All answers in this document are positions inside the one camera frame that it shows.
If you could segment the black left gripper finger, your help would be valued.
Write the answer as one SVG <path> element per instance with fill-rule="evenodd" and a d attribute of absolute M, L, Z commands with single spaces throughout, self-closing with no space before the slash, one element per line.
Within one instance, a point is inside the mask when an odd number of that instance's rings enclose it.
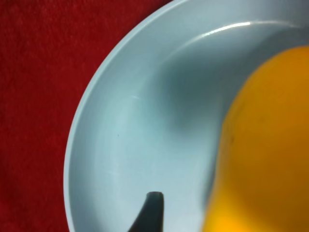
<path fill-rule="evenodd" d="M 129 232 L 162 232 L 164 222 L 164 195 L 149 192 Z"/>

